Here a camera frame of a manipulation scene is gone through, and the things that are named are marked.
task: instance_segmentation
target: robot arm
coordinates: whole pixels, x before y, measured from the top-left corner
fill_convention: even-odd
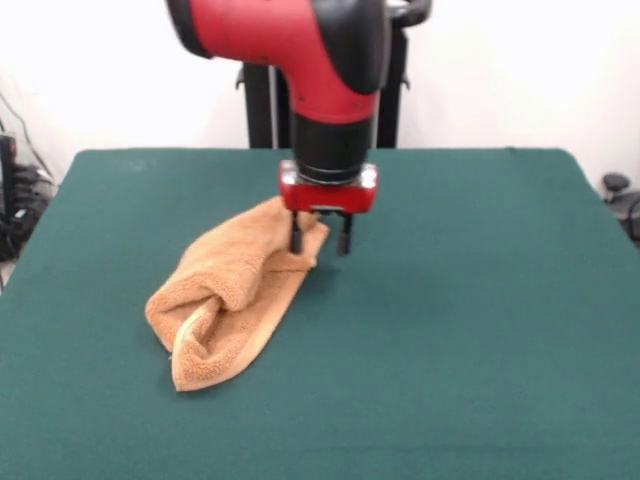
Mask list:
[[[296,213],[314,211],[345,218],[339,248],[347,253],[352,215],[369,211],[377,189],[377,170],[365,160],[395,21],[385,0],[167,2],[194,55],[284,73],[294,159],[280,166],[280,192],[293,212],[291,251],[301,250]]]

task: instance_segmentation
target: towel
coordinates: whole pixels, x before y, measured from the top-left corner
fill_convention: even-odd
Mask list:
[[[300,213],[301,255],[288,251],[291,213],[280,197],[204,233],[149,298],[147,322],[171,352],[177,391],[207,388],[238,375],[260,354],[328,235]]]

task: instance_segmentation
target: white wall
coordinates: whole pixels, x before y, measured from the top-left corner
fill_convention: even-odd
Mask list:
[[[401,147],[563,147],[640,184],[640,2],[434,1]],[[59,177],[85,148],[247,145],[239,64],[183,50],[164,3],[0,0],[0,88]]]

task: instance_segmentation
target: green felt surface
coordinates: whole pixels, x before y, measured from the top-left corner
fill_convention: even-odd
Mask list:
[[[176,393],[145,301],[283,155],[77,158],[0,298],[0,478],[639,478],[640,263],[561,151],[375,152],[352,255]]]

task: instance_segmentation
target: black knob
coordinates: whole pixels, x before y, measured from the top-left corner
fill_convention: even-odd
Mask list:
[[[620,193],[631,185],[629,178],[619,173],[609,173],[605,175],[602,182],[605,188],[611,193]]]

